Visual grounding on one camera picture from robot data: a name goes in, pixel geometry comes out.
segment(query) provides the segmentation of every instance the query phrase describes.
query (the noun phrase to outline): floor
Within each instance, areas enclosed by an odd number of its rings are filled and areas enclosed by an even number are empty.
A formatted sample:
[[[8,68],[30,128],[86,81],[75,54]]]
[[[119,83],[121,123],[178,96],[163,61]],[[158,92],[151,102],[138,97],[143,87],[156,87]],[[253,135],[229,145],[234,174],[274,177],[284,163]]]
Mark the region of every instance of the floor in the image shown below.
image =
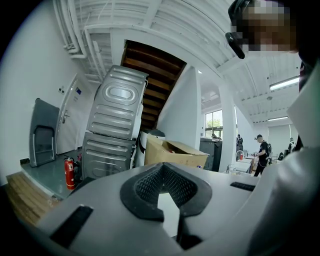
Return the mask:
[[[66,153],[69,157],[77,160],[77,155],[81,153],[81,149]],[[21,167],[26,175],[34,179],[45,189],[49,190],[55,197],[60,200],[66,199],[72,190],[69,190],[66,185],[65,177],[65,156],[58,155],[53,162],[32,168],[30,164],[23,164]]]
[[[60,201],[44,193],[35,186],[23,172],[6,177],[4,185],[8,199],[16,216],[31,225],[36,225],[47,212],[57,206]]]

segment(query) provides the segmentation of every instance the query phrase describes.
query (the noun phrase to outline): white door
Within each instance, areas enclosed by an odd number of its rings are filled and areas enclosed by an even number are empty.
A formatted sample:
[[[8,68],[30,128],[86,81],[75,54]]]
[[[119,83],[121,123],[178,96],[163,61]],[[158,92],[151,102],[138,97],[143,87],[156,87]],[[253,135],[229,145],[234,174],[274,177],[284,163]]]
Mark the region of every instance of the white door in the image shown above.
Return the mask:
[[[90,110],[91,91],[76,79],[67,95],[57,134],[57,154],[76,150],[82,146]]]

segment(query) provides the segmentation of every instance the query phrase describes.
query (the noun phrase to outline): fire extinguisher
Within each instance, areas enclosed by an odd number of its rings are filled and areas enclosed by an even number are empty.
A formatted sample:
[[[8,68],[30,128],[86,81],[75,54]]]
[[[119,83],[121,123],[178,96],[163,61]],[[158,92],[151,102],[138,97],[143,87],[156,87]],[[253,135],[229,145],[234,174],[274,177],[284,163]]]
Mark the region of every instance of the fire extinguisher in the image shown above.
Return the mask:
[[[66,187],[69,190],[75,189],[75,168],[74,168],[75,160],[66,155],[64,159],[64,174],[65,174],[65,182]]]

